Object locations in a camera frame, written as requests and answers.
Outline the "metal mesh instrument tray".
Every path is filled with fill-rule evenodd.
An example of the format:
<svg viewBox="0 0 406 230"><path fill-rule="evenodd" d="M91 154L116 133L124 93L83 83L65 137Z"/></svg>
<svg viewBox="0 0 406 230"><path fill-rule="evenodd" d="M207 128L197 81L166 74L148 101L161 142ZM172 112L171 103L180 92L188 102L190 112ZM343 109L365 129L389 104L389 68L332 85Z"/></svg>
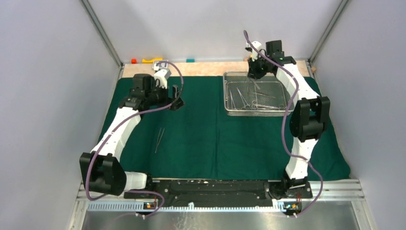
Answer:
<svg viewBox="0 0 406 230"><path fill-rule="evenodd" d="M277 106L279 110L251 109L233 110L230 108L229 90L239 88L245 99L251 104ZM248 78L246 72L226 72L223 74L224 107L229 116L283 116L290 100L290 94L285 86L273 75L267 74L259 80Z"/></svg>

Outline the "steel tweezers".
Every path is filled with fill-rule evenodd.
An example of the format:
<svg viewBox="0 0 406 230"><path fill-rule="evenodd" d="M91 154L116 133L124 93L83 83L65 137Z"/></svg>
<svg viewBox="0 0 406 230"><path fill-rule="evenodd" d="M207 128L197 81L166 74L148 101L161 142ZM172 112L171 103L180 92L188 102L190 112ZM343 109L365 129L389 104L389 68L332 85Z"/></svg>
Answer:
<svg viewBox="0 0 406 230"><path fill-rule="evenodd" d="M163 127L163 128L160 128L160 130L159 130L159 132L158 132L158 137L157 137L157 141L156 141L156 147L155 147L155 153L157 153L157 151L158 151L158 147L159 147L159 145L160 145L160 142L161 142L161 140L162 140L162 137L163 137L163 134L164 134L164 132L165 132L165 128Z"/></svg>

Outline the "dark green surgical drape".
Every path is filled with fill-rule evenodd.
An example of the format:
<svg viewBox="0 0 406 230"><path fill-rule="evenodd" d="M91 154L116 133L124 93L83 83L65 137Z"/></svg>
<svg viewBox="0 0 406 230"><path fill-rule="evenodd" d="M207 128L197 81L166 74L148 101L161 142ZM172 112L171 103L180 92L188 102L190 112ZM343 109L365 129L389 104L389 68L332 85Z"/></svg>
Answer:
<svg viewBox="0 0 406 230"><path fill-rule="evenodd" d="M143 116L121 154L125 171L154 178L279 180L289 161L281 117L228 116L220 76L184 78L184 106ZM165 128L155 153L160 128Z"/></svg>

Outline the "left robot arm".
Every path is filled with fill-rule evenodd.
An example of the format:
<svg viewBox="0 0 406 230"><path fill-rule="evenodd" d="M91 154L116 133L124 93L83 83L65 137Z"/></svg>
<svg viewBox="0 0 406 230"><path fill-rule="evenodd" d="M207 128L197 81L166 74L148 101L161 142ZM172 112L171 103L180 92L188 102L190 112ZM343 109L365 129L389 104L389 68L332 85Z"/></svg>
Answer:
<svg viewBox="0 0 406 230"><path fill-rule="evenodd" d="M161 110L180 109L184 102L180 95L182 88L172 86L169 95L169 69L149 74L135 74L133 86L118 105L115 117L102 139L89 153L82 153L79 165L86 196L97 200L91 192L101 196L119 196L135 190L142 198L153 194L154 186L143 172L126 172L120 164L121 154L134 128L143 115Z"/></svg>

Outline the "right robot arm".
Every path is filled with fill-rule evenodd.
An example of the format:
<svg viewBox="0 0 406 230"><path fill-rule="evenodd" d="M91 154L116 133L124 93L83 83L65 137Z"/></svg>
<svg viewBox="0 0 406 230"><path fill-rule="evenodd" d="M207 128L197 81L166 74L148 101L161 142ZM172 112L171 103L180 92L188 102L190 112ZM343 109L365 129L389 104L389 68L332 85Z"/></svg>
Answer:
<svg viewBox="0 0 406 230"><path fill-rule="evenodd" d="M282 194L294 197L307 183L311 154L327 129L330 99L310 87L294 58L285 56L280 40L267 42L265 49L260 42L247 42L245 49L251 52L248 78L259 80L272 73L290 95L287 108L294 106L289 122L293 146L281 184Z"/></svg>

